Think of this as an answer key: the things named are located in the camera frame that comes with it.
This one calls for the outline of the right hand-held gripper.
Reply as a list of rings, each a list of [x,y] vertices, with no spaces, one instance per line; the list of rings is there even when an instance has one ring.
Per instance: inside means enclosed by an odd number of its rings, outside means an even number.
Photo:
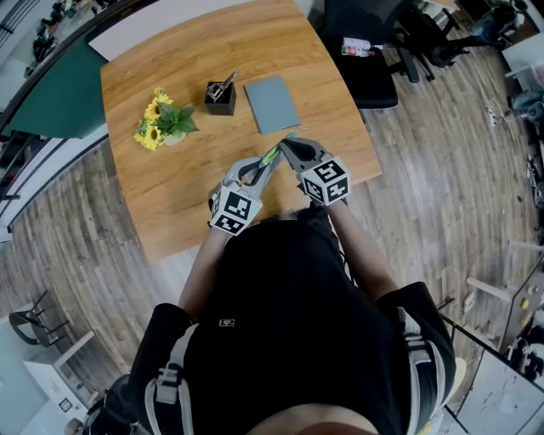
[[[317,141],[307,138],[284,138],[280,149],[291,168],[300,172],[303,192],[316,204],[329,206],[337,201],[346,200],[351,193],[348,168],[338,157],[320,162],[306,170],[311,161],[321,161],[328,151]]]

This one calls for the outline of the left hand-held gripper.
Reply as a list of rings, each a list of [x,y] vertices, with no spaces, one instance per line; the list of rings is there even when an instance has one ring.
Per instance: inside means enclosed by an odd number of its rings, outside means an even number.
[[[247,228],[263,206],[260,197],[278,164],[278,155],[267,162],[260,157],[235,162],[209,198],[210,226],[230,235]]]

